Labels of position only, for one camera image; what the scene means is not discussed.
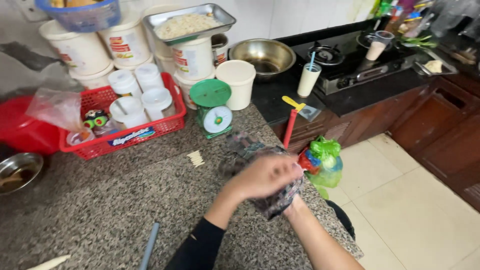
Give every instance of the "blue straw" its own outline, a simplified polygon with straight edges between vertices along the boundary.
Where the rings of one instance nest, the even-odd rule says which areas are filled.
[[[152,232],[150,233],[150,238],[148,239],[147,247],[145,248],[144,258],[140,264],[139,270],[147,270],[148,260],[150,255],[152,255],[153,246],[155,245],[156,235],[158,233],[158,228],[160,228],[160,223],[153,223]]]
[[[312,52],[312,59],[310,60],[310,68],[308,69],[308,71],[312,71],[313,59],[315,59],[315,53],[316,51]]]

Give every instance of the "glass of milk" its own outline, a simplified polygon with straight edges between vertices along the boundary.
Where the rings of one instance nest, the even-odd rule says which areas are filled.
[[[297,89],[299,97],[308,97],[318,79],[318,75],[320,75],[320,71],[322,71],[322,68],[316,63],[312,63],[312,70],[310,70],[310,63],[303,66],[299,88]]]
[[[377,31],[375,32],[375,38],[370,44],[370,49],[368,49],[367,58],[368,60],[375,61],[382,54],[387,45],[392,41],[395,36],[387,31]]]

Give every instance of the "green kitchen scale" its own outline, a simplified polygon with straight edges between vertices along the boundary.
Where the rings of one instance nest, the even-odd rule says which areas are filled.
[[[232,111],[225,106],[232,95],[230,86],[217,79],[206,79],[190,88],[190,98],[197,104],[197,123],[211,139],[232,129]]]

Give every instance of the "white tile floor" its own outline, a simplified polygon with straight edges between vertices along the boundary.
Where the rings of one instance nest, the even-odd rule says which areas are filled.
[[[366,270],[480,270],[480,214],[386,135],[340,153],[330,199],[350,217]]]

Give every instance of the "black countertop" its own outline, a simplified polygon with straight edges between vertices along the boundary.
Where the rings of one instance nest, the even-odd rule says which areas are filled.
[[[355,31],[355,29],[367,29],[371,24],[371,21],[365,21],[277,40],[289,46],[295,46],[344,32]],[[270,126],[285,123],[290,116],[290,111],[293,109],[292,106],[282,100],[282,96],[289,96],[298,103],[303,102],[314,108],[324,109],[326,107],[341,117],[410,89],[428,84],[426,77],[422,77],[412,69],[408,69],[341,90],[328,96],[324,95],[319,89],[314,89],[308,98],[300,98],[297,95],[299,81],[300,77],[290,69],[272,82],[253,85],[252,102],[257,106],[258,111],[260,111]]]

